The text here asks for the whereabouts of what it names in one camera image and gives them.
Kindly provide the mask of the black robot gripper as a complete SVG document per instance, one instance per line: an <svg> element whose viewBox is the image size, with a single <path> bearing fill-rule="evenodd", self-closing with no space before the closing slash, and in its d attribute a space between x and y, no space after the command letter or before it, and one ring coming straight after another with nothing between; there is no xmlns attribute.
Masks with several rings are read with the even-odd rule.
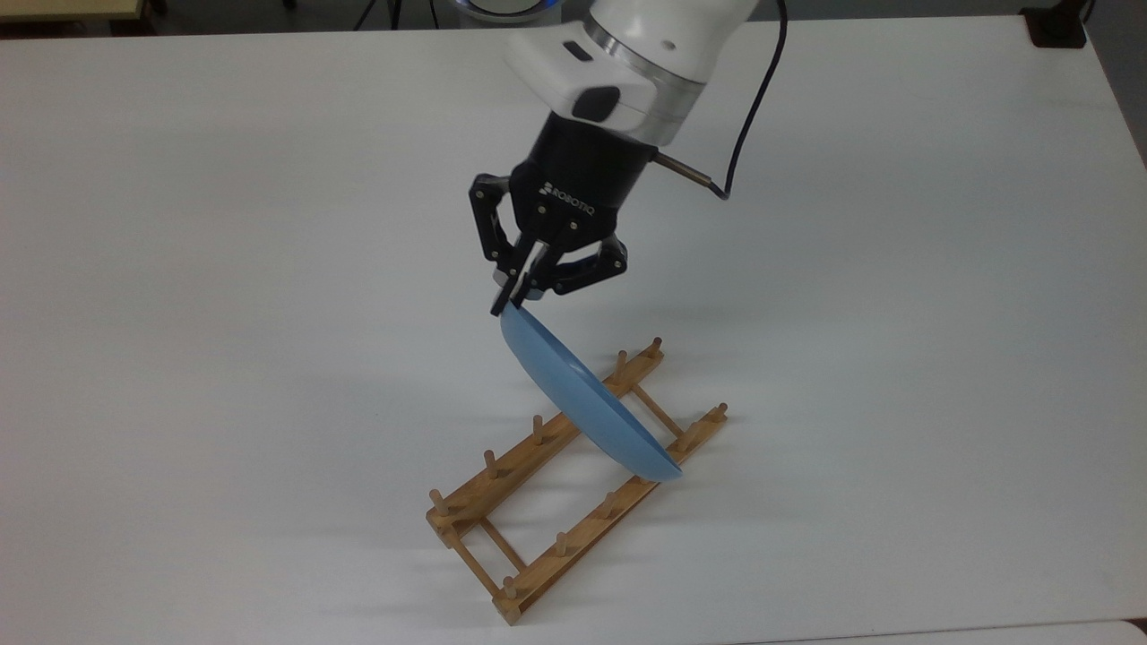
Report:
<svg viewBox="0 0 1147 645"><path fill-rule="evenodd" d="M551 112L512 178L475 176L470 205L479 244L500 280L491 314L500 317L505 306L541 300L546 292L565 295L623 274L629 249L612 236L617 215L656 151L651 143ZM500 224L498 204L506 195L512 196L516 242ZM596 241L595 254L557 262L563 252Z"/></svg>

